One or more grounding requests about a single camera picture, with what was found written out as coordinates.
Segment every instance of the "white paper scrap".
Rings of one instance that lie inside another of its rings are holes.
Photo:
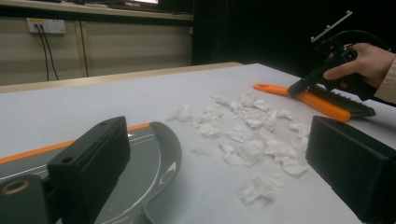
[[[276,189],[270,183],[264,182],[260,178],[255,178],[241,188],[238,195],[246,204],[252,204],[260,198],[275,201]]]
[[[173,113],[166,121],[178,120],[186,122],[192,119],[192,111],[188,104],[184,104],[178,111]]]

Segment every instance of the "power socket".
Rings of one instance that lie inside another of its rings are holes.
[[[44,32],[46,34],[65,34],[66,28],[64,25],[64,21],[61,20],[44,20],[44,19],[37,19],[37,18],[26,18],[27,26],[29,28],[29,32],[32,34],[38,34],[38,30],[35,27],[42,26]]]

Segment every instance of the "white table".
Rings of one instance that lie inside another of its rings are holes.
[[[198,116],[213,104],[209,96],[238,100],[242,94],[253,91],[255,83],[289,86],[298,80],[260,64],[235,65],[209,70],[199,67],[192,69],[198,71],[186,69],[181,73],[174,70],[175,74],[166,76],[132,79],[128,78],[132,75],[121,75],[93,84],[65,82],[56,88],[50,84],[48,88],[44,84],[44,89],[37,84],[0,88],[3,92],[0,158],[76,139],[96,123],[117,116],[125,116],[128,125],[160,121],[176,132],[183,159],[175,182],[150,206],[158,223],[360,223],[313,169],[295,177],[282,173],[280,166],[269,158],[251,167],[231,166],[223,160],[218,146],[224,139],[197,135],[192,121],[166,121],[183,104],[189,104],[193,115]],[[320,115],[290,98],[258,91],[255,94],[272,109],[289,110],[292,122],[310,124],[312,116]],[[366,104],[377,115],[348,124],[396,147],[396,108],[377,102]],[[227,116],[224,126],[245,125],[241,119]],[[191,153],[194,148],[206,150],[209,156]],[[241,202],[237,192],[246,183],[257,176],[275,173],[282,174],[285,186],[277,189],[274,202],[258,200],[251,205]]]

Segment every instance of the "person's hand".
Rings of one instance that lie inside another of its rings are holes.
[[[358,73],[365,77],[367,84],[378,88],[396,59],[396,54],[370,44],[356,44],[350,48],[358,52],[356,60],[327,70],[323,77],[335,80]]]

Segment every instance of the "cable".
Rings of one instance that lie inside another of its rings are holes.
[[[46,69],[47,69],[47,81],[50,81],[50,72],[49,72],[49,63],[47,61],[47,50],[46,50],[46,45],[44,44],[43,36],[41,35],[41,31],[38,28],[37,24],[35,24],[35,28],[37,29],[38,33],[40,34],[40,39],[41,43],[43,44],[43,49],[44,49],[44,56],[46,59]]]
[[[50,62],[51,62],[51,64],[52,64],[53,73],[55,73],[56,80],[59,80],[58,74],[56,74],[55,65],[53,64],[52,53],[51,53],[51,51],[50,51],[50,44],[49,44],[49,41],[48,41],[48,39],[47,39],[46,32],[44,31],[44,28],[43,28],[42,25],[40,25],[40,28],[43,30],[44,39],[46,40],[47,48],[49,49],[49,56],[50,56]]]

